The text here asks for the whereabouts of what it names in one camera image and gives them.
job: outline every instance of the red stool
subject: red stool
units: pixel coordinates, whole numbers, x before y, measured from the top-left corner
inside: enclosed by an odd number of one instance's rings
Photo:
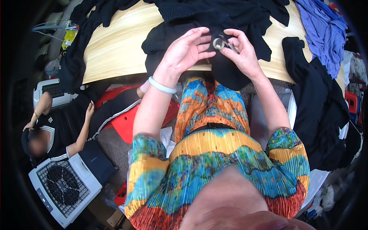
[[[133,123],[139,105],[140,104],[111,121],[111,124],[119,133],[121,138],[129,144],[133,142]],[[166,125],[169,121],[171,121],[178,115],[179,107],[179,103],[170,101],[169,109],[167,110],[166,117],[163,121],[162,126]]]
[[[357,113],[358,110],[358,96],[345,90],[345,100],[349,103],[349,112]]]
[[[142,84],[140,85],[134,85],[134,86],[122,86],[122,87],[118,87],[118,88],[114,88],[114,89],[107,89],[105,91],[105,93],[103,93],[103,95],[101,96],[101,98],[96,102],[95,104],[95,107],[96,109],[101,107],[101,105],[103,105],[103,103],[107,100],[111,100],[113,99],[114,97],[116,97],[119,93],[123,92],[124,90],[127,90],[127,89],[131,89],[131,88],[137,88],[137,87],[140,87]],[[113,125],[111,124],[111,122],[109,122],[104,128],[103,130],[105,129],[108,129],[108,128],[111,128]]]
[[[117,204],[117,206],[124,205],[126,198],[127,198],[127,180],[125,180],[125,183],[117,193],[114,202]]]

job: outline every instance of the white stripe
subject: white stripe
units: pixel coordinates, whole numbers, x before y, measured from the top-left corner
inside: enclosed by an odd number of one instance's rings
[[[50,136],[50,147],[49,147],[49,149],[48,149],[48,151],[47,151],[47,153],[49,153],[49,151],[50,151],[50,150],[51,150],[51,148],[52,148],[52,144],[54,144],[55,129],[54,129],[54,128],[52,128],[52,127],[50,127],[50,126],[46,126],[46,125],[41,126],[41,127],[40,127],[40,129],[41,129],[41,130],[46,130],[46,131],[51,132],[51,136]]]
[[[54,157],[54,158],[50,158],[51,161],[59,161],[59,160],[62,160],[62,159],[65,159],[65,158],[68,158],[68,155],[67,154],[63,154],[61,156],[57,156],[57,157]]]
[[[68,155],[66,153],[64,153],[63,155],[60,155],[60,156],[55,156],[53,158],[50,158],[50,159],[53,159],[53,160],[60,160],[60,159],[64,159],[65,157],[67,157]]]
[[[70,159],[68,146],[67,146],[67,155],[68,155],[68,159]]]
[[[97,132],[91,137],[89,138],[87,141],[90,141],[92,139],[94,139],[99,133],[100,131],[102,130],[102,128],[109,122],[111,121],[112,119],[114,119],[115,117],[121,115],[122,113],[125,113],[125,112],[128,112],[129,110],[131,110],[134,106],[136,106],[138,103],[140,103],[142,101],[142,99],[139,99],[138,101],[134,102],[133,104],[131,104],[130,106],[128,106],[126,109],[124,109],[123,111],[121,112],[118,112],[116,114],[114,114],[112,117],[106,119],[102,125],[100,126],[100,128],[98,128]]]

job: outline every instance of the finger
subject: finger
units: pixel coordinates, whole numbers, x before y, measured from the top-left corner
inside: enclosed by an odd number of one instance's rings
[[[202,36],[200,38],[198,38],[197,40],[195,40],[193,42],[194,45],[199,45],[201,43],[208,43],[211,41],[211,35],[207,35],[207,36]]]
[[[197,31],[195,31],[194,33],[183,37],[182,40],[188,44],[192,44],[195,40],[197,40],[198,38],[200,38],[202,36],[202,34],[208,33],[209,29],[207,27],[200,27],[200,29],[198,29]]]
[[[234,35],[238,37],[239,41],[241,43],[244,43],[244,45],[246,46],[252,45],[243,31],[237,29],[226,29],[224,30],[224,33],[227,35]]]
[[[220,49],[220,53],[222,53],[225,57],[229,58],[233,62],[236,62],[236,60],[239,58],[239,54],[226,47]]]
[[[192,44],[195,40],[199,39],[202,36],[202,32],[197,30],[196,32],[181,38],[180,40],[186,44]]]
[[[240,46],[240,41],[239,41],[239,39],[237,39],[237,38],[230,38],[230,39],[229,39],[229,42],[230,42],[231,44],[233,44],[233,46],[234,46],[234,47],[239,47],[239,46]]]
[[[215,55],[216,55],[215,51],[199,53],[198,54],[198,60],[202,60],[202,59],[205,59],[205,58],[210,58],[210,57],[213,57]]]
[[[197,27],[197,28],[193,28],[193,29],[190,29],[188,30],[185,34],[183,34],[183,36],[181,36],[180,38],[184,38],[188,35],[191,35],[195,32],[197,32],[198,30],[200,31],[204,31],[205,33],[208,33],[209,32],[209,29],[207,27]]]
[[[198,53],[206,51],[206,50],[208,50],[208,48],[209,48],[209,43],[203,44],[203,45],[197,45]]]

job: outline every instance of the gold bracelet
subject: gold bracelet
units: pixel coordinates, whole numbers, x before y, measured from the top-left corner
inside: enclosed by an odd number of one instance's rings
[[[36,114],[36,111],[35,110],[33,110],[33,115],[38,119],[38,118],[40,118],[40,116],[38,116],[37,114]]]

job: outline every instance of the fan grille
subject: fan grille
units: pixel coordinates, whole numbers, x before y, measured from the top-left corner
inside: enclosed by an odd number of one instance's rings
[[[50,162],[37,171],[44,189],[67,218],[90,194],[69,161]]]

